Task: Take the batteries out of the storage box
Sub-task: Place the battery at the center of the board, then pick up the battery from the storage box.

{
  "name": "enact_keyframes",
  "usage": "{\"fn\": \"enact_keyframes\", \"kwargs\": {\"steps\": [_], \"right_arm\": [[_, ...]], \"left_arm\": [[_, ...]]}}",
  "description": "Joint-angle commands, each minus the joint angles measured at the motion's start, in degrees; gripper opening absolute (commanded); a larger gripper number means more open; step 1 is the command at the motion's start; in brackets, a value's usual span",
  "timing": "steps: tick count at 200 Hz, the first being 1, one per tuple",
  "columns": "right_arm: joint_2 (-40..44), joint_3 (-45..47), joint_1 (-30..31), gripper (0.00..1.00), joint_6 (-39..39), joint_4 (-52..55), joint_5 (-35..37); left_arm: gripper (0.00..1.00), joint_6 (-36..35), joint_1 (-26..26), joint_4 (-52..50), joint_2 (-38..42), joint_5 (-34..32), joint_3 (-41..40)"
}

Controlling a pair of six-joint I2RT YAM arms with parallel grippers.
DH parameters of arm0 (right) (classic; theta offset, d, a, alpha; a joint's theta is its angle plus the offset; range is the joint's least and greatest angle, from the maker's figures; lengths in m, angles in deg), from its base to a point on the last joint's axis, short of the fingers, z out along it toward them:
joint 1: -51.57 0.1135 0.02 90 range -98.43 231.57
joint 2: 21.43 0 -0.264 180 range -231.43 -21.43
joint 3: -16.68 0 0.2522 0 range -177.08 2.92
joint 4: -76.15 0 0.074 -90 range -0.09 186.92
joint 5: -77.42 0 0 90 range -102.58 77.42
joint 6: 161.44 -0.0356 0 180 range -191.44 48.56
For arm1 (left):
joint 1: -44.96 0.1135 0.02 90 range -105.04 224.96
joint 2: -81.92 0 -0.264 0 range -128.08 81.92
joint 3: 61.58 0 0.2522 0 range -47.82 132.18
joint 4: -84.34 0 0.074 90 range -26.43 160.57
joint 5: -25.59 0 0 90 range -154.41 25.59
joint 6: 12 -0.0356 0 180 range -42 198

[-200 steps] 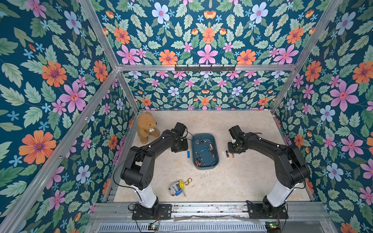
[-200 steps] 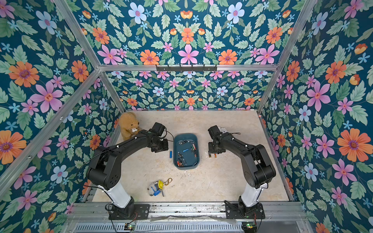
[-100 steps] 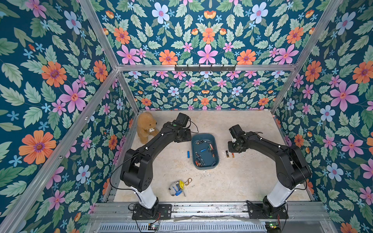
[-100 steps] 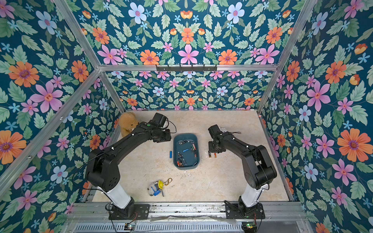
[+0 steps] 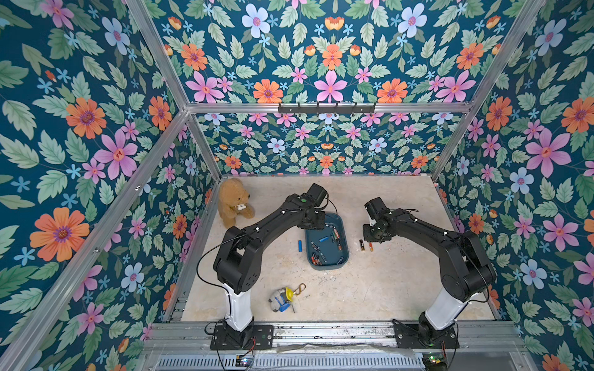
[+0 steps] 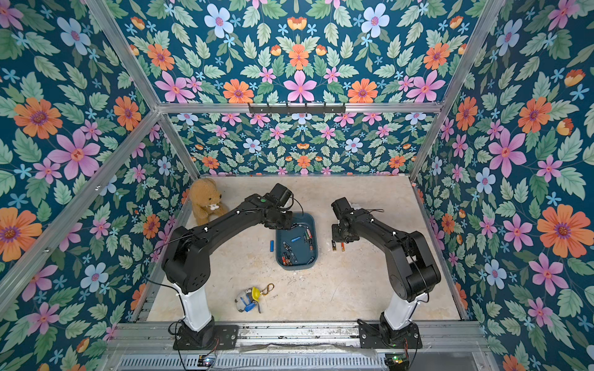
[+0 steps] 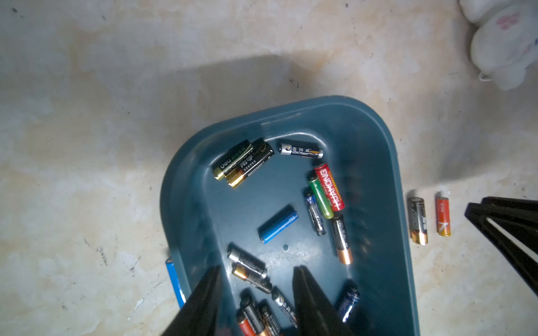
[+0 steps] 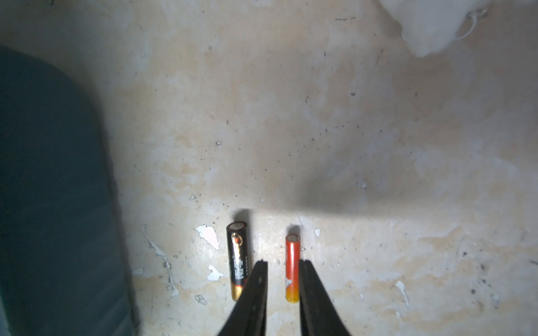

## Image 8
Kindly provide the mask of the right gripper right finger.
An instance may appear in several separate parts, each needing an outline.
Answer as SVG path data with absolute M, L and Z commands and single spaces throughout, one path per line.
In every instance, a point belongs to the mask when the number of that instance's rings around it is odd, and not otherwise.
M 310 260 L 299 260 L 298 275 L 301 334 L 350 336 Z

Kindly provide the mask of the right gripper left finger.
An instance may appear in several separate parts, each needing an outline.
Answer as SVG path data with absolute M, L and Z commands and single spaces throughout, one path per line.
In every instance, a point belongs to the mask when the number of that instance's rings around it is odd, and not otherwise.
M 266 334 L 268 263 L 254 265 L 242 294 L 219 335 L 263 336 Z

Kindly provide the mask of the red orange AAA battery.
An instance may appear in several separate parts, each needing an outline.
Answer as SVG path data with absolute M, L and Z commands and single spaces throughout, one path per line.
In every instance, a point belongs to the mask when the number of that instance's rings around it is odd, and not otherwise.
M 290 303 L 300 301 L 299 294 L 299 260 L 301 255 L 301 240 L 298 235 L 286 236 L 286 300 Z

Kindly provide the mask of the black gold AA battery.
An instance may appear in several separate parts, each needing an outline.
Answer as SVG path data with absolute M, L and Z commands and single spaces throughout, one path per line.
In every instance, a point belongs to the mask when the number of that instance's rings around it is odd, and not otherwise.
M 249 278 L 249 239 L 248 225 L 236 221 L 226 227 L 228 260 L 231 279 L 231 297 L 237 301 Z

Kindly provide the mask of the teal plastic storage box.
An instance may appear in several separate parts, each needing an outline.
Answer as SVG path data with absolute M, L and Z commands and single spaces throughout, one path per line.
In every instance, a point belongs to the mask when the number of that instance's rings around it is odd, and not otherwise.
M 1 48 L 1 334 L 134 335 L 98 112 Z

